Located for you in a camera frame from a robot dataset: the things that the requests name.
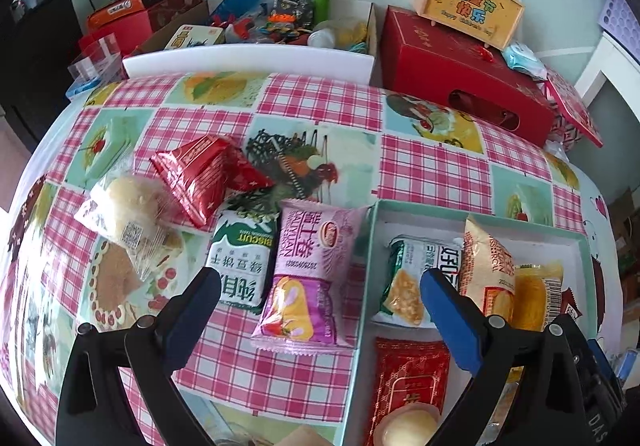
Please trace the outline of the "large red gift box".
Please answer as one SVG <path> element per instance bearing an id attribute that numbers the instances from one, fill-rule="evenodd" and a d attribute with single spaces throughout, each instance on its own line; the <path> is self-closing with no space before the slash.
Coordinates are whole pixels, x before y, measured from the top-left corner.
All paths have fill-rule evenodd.
<path id="1" fill-rule="evenodd" d="M 534 80 L 498 50 L 390 6 L 380 36 L 384 88 L 461 110 L 541 147 L 555 114 Z"/>

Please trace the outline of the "green white biscuit packet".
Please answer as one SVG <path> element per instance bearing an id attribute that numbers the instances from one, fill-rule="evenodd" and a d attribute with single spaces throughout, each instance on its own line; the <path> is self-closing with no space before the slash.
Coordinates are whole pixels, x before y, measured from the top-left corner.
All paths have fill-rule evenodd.
<path id="1" fill-rule="evenodd" d="M 277 214 L 220 212 L 205 265 L 220 276 L 221 303 L 252 312 L 262 307 L 277 229 Z"/>

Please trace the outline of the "milk biscuit packet red white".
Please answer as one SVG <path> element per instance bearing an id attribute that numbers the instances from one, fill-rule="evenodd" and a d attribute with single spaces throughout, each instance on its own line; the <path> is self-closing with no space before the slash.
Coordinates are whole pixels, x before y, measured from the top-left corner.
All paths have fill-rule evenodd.
<path id="1" fill-rule="evenodd" d="M 560 314 L 570 315 L 570 317 L 574 320 L 582 317 L 582 312 L 578 308 L 578 304 L 575 300 L 574 293 L 571 288 L 567 288 L 561 293 Z"/>

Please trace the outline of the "green white cracker packet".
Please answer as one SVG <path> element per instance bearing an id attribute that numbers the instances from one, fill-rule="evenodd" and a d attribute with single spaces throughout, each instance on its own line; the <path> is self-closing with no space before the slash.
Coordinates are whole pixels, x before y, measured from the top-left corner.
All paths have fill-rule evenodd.
<path id="1" fill-rule="evenodd" d="M 462 238 L 436 240 L 398 235 L 387 246 L 385 287 L 372 322 L 411 329 L 434 328 L 435 324 L 421 298 L 420 281 L 431 268 L 440 270 L 458 288 L 462 263 Z"/>

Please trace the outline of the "clear plastic box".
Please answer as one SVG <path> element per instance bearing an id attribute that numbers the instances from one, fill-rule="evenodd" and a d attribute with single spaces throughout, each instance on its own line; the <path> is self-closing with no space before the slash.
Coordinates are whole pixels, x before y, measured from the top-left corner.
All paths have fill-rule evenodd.
<path id="1" fill-rule="evenodd" d="M 72 84 L 65 95 L 70 102 L 86 97 L 100 86 L 125 79 L 122 54 L 113 33 L 91 42 L 67 67 Z"/>

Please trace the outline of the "pink egg roll packet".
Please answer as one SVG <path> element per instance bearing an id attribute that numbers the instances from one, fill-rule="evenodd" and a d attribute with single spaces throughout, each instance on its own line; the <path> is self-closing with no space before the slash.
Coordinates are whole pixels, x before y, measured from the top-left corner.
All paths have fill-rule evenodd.
<path id="1" fill-rule="evenodd" d="M 281 208 L 272 287 L 250 342 L 258 350 L 295 355 L 349 348 L 342 291 L 369 209 L 298 199 Z"/>

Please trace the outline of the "teal white tray box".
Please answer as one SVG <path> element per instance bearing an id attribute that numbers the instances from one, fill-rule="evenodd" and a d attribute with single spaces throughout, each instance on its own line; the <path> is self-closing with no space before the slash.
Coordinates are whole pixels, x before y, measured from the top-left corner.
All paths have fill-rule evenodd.
<path id="1" fill-rule="evenodd" d="M 439 341 L 436 328 L 405 328 L 372 322 L 384 290 L 390 240 L 398 235 L 451 242 L 463 235 L 465 221 L 472 218 L 498 239 L 518 264 L 563 265 L 563 288 L 573 293 L 578 310 L 577 325 L 588 339 L 598 334 L 596 283 L 590 245 L 578 232 L 537 225 L 510 218 L 469 214 L 465 211 L 393 200 L 380 200 L 372 211 L 368 245 L 367 277 L 360 316 L 357 349 L 352 366 L 347 406 L 337 445 L 361 445 L 369 429 L 375 388 L 375 339 Z"/>

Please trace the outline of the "round white bun packet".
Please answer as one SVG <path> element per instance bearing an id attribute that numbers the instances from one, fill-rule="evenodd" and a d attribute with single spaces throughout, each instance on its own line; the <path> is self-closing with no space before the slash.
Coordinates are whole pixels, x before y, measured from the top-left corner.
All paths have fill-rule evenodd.
<path id="1" fill-rule="evenodd" d="M 399 407 L 374 429 L 375 446 L 424 446 L 434 436 L 440 419 L 439 410 L 426 403 Z"/>

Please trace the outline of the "orange bread clear packet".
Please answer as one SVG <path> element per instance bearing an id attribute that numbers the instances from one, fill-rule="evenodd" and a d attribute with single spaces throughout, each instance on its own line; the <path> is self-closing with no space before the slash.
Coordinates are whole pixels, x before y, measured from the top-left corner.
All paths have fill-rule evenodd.
<path id="1" fill-rule="evenodd" d="M 559 316 L 562 301 L 563 265 L 523 264 L 515 270 L 514 307 L 511 326 L 518 330 L 542 331 Z"/>

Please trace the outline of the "checkered picture tablecloth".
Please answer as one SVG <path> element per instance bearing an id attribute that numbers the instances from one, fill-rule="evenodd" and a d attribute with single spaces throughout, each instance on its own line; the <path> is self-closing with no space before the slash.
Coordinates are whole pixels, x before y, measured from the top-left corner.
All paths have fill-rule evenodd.
<path id="1" fill-rule="evenodd" d="M 225 72 L 146 76 L 79 95 L 32 152 L 14 195 L 29 214 L 1 272 L 1 385 L 41 445 L 54 441 L 58 394 L 80 322 L 111 322 L 90 298 L 101 237 L 75 212 L 88 197 L 88 146 L 126 128 L 134 172 L 206 135 L 233 140 L 276 182 L 311 199 L 360 206 L 409 201 L 458 218 L 510 218 L 588 242 L 582 273 L 565 267 L 578 324 L 608 354 L 620 350 L 623 293 L 608 208 L 576 166 L 465 112 L 382 88 L 296 76 Z"/>

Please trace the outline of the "red box stack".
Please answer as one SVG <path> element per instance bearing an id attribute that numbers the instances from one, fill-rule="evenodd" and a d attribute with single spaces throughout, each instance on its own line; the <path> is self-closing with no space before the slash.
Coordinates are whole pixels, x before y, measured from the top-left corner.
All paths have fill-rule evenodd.
<path id="1" fill-rule="evenodd" d="M 113 33 L 120 54 L 129 56 L 154 33 L 202 3 L 203 0 L 163 0 L 148 10 L 116 19 L 99 29 L 87 29 L 87 33 L 78 41 L 79 48 L 84 50 L 91 42 Z"/>

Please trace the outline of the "cardboard box of toys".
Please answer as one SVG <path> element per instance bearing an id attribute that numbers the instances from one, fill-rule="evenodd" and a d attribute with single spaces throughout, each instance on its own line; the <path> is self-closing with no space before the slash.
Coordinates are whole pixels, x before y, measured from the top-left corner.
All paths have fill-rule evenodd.
<path id="1" fill-rule="evenodd" d="M 332 0 L 330 13 L 329 19 L 318 21 L 314 0 L 260 0 L 248 12 L 224 18 L 215 6 L 201 4 L 142 42 L 134 54 L 222 43 L 310 46 L 375 54 L 372 4 Z"/>

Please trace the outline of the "beige egg roll packet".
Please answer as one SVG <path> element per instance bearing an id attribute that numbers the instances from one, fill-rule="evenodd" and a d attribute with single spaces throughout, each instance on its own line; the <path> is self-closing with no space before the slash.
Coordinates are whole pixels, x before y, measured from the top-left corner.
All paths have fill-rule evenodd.
<path id="1" fill-rule="evenodd" d="M 458 290 L 485 316 L 511 321 L 515 299 L 512 255 L 472 218 L 465 221 Z"/>

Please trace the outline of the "red gold cake packet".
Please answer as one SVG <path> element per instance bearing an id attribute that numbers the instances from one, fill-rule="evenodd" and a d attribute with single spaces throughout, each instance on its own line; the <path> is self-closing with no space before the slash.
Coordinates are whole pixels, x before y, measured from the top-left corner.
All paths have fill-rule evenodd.
<path id="1" fill-rule="evenodd" d="M 373 445 L 374 429 L 400 407 L 424 403 L 442 414 L 450 354 L 442 341 L 375 339 L 372 405 L 363 444 Z"/>

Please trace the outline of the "blue plastic bottle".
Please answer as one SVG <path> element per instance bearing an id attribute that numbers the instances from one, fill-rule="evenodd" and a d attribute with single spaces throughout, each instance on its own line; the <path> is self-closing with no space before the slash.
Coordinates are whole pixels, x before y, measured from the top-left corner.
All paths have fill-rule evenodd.
<path id="1" fill-rule="evenodd" d="M 240 19 L 252 10 L 260 0 L 221 0 L 209 15 L 211 24 L 223 24 L 230 18 Z"/>

